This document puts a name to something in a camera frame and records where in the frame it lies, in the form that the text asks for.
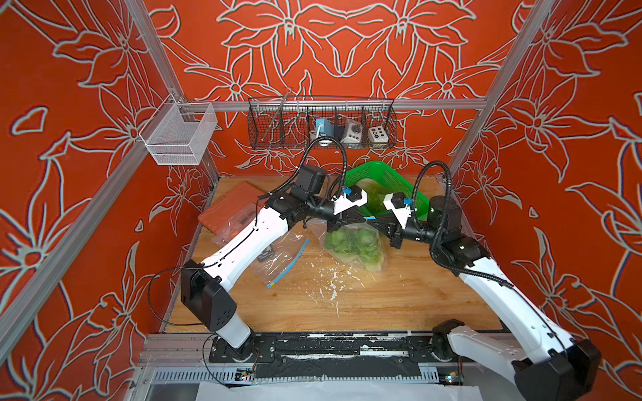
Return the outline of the clear zip-top bag blue seal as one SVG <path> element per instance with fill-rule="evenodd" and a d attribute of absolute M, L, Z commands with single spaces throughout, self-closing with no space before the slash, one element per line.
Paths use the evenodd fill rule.
<path fill-rule="evenodd" d="M 272 288 L 292 270 L 309 242 L 305 235 L 288 232 L 266 247 L 275 252 L 274 258 L 264 263 L 260 263 L 256 258 L 251 264 L 252 271 L 267 288 Z"/>

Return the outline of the blue white device in basket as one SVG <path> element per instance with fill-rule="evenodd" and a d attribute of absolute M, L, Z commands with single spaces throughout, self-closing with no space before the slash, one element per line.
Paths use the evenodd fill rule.
<path fill-rule="evenodd" d="M 329 119 L 319 118 L 314 121 L 314 128 L 309 132 L 309 138 L 315 140 L 319 136 L 334 138 L 334 126 Z"/>

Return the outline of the chinese cabbage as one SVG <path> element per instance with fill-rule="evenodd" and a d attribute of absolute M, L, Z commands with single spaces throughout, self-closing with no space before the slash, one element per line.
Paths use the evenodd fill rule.
<path fill-rule="evenodd" d="M 371 215 L 378 216 L 387 212 L 387 209 L 384 206 L 384 199 L 387 195 L 392 194 L 393 190 L 390 190 L 379 184 L 376 180 L 371 180 L 369 178 L 359 180 L 357 182 L 357 186 L 367 193 L 368 201 L 366 207 Z"/>

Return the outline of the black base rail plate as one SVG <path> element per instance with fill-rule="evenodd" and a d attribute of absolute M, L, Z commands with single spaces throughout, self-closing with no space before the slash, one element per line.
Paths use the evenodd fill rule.
<path fill-rule="evenodd" d="M 466 360 L 438 359 L 431 332 L 258 332 L 243 358 L 212 335 L 202 345 L 209 379 L 225 385 L 324 381 L 465 383 Z"/>

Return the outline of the clear acrylic wall bin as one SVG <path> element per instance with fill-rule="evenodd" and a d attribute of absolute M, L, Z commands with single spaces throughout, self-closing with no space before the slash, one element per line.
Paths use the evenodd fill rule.
<path fill-rule="evenodd" d="M 212 169 L 209 146 L 217 128 L 212 105 L 184 103 L 168 95 L 138 136 L 157 165 L 205 165 Z"/>

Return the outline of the orange plastic tool case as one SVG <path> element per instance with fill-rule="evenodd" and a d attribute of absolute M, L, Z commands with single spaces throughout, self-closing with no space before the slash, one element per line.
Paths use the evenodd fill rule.
<path fill-rule="evenodd" d="M 232 219 L 245 207 L 253 210 L 257 198 L 261 195 L 263 192 L 259 188 L 240 181 L 217 197 L 212 205 L 198 216 L 198 220 L 210 232 L 220 235 L 230 227 Z"/>

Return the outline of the white round dial device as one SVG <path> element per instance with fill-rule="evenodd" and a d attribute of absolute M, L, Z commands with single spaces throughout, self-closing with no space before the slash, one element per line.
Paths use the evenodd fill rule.
<path fill-rule="evenodd" d="M 343 145 L 359 145 L 363 136 L 363 125 L 356 120 L 347 120 L 341 134 Z"/>

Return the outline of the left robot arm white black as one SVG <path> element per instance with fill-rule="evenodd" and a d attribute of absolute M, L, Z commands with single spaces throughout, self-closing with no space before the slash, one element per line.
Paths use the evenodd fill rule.
<path fill-rule="evenodd" d="M 234 239 L 202 262 L 190 260 L 181 269 L 180 300 L 210 332 L 222 339 L 235 359 L 245 360 L 254 350 L 255 333 L 242 320 L 230 294 L 244 271 L 270 247 L 300 222 L 319 218 L 328 232 L 342 226 L 363 222 L 359 208 L 367 194 L 357 185 L 347 186 L 346 149 L 333 137 L 312 140 L 305 153 L 323 142 L 330 142 L 342 158 L 339 178 L 321 195 L 327 172 L 302 159 L 296 172 L 286 182 L 258 200 L 263 207 Z"/>

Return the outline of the green plastic basket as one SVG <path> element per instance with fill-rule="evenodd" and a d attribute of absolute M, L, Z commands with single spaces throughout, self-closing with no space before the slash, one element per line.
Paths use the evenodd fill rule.
<path fill-rule="evenodd" d="M 364 178 L 376 180 L 384 187 L 393 190 L 393 193 L 404 192 L 407 197 L 410 197 L 413 192 L 413 185 L 408 180 L 398 174 L 392 167 L 381 161 L 370 161 L 364 165 L 348 170 L 346 173 L 346 185 L 357 185 L 357 182 Z M 386 214 L 385 212 L 378 216 L 373 216 L 369 213 L 366 205 L 359 210 L 367 217 L 380 217 Z"/>

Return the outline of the white button box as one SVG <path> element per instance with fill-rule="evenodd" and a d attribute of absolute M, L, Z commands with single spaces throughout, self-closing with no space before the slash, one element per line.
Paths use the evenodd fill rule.
<path fill-rule="evenodd" d="M 371 126 L 368 129 L 369 145 L 372 149 L 386 149 L 389 145 L 389 135 L 382 125 Z"/>

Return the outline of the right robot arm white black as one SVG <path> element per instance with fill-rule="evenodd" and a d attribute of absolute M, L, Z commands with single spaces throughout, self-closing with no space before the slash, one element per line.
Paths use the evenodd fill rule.
<path fill-rule="evenodd" d="M 419 181 L 440 167 L 444 195 L 429 202 L 426 220 L 418 218 Z M 503 273 L 488 250 L 461 232 L 461 209 L 451 198 L 452 174 L 441 161 L 426 164 L 409 196 L 386 196 L 386 214 L 368 224 L 400 248 L 405 240 L 429 245 L 433 262 L 459 277 L 493 310 L 518 342 L 512 347 L 451 319 L 432 330 L 437 359 L 471 359 L 516 386 L 526 400 L 577 400 L 590 393 L 602 360 L 588 339 L 578 340 L 540 311 Z"/>

